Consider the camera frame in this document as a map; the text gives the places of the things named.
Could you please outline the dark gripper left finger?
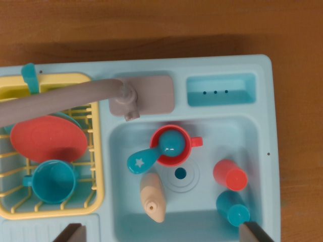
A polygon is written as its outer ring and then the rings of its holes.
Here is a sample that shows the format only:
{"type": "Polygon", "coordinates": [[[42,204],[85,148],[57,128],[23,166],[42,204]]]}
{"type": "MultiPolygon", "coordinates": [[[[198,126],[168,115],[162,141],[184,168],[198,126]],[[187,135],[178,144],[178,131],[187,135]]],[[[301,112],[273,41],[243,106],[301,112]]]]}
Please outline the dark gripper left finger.
{"type": "Polygon", "coordinates": [[[86,226],[70,223],[53,242],[86,242],[86,226]]]}

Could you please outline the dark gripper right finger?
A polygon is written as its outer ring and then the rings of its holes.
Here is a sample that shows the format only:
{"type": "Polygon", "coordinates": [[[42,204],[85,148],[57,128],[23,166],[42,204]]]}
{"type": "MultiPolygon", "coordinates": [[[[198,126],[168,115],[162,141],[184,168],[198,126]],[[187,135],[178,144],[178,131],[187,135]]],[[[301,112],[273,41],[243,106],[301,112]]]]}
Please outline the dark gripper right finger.
{"type": "Polygon", "coordinates": [[[239,225],[239,242],[274,242],[274,240],[254,221],[239,225]]]}

